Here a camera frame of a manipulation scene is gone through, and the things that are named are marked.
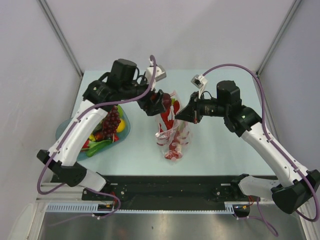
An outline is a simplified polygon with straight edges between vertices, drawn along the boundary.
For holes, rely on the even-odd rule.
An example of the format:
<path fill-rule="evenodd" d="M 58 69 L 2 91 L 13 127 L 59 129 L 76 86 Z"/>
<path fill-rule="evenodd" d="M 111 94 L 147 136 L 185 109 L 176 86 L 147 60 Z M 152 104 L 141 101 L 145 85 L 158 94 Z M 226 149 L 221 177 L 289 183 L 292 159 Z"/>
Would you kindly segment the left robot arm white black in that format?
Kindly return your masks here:
<path fill-rule="evenodd" d="M 154 55 L 149 57 L 150 67 L 138 83 L 137 64 L 123 58 L 115 60 L 111 71 L 91 82 L 85 90 L 77 113 L 60 138 L 48 150 L 41 149 L 36 157 L 50 169 L 63 184 L 81 186 L 93 192 L 100 200 L 110 196 L 108 180 L 77 162 L 85 141 L 107 114 L 121 104 L 136 102 L 147 116 L 167 110 L 165 93 L 156 91 L 156 77 L 165 71 L 157 65 Z"/>

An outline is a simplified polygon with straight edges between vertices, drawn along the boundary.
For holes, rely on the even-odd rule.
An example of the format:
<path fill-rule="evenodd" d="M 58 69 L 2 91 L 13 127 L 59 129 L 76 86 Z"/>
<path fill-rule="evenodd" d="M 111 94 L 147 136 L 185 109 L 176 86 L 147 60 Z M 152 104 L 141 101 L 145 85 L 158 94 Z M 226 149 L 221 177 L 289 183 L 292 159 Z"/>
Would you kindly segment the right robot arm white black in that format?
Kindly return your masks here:
<path fill-rule="evenodd" d="M 203 96 L 205 81 L 191 82 L 199 90 L 190 95 L 176 119 L 198 124 L 204 116 L 222 117 L 228 130 L 251 145 L 277 177 L 271 181 L 242 174 L 232 182 L 231 196 L 237 201 L 247 196 L 262 197 L 272 200 L 286 214 L 297 211 L 320 186 L 320 172 L 308 170 L 295 159 L 288 162 L 290 154 L 263 128 L 262 118 L 242 104 L 240 89 L 234 81 L 220 81 L 216 86 L 217 97 L 208 99 Z"/>

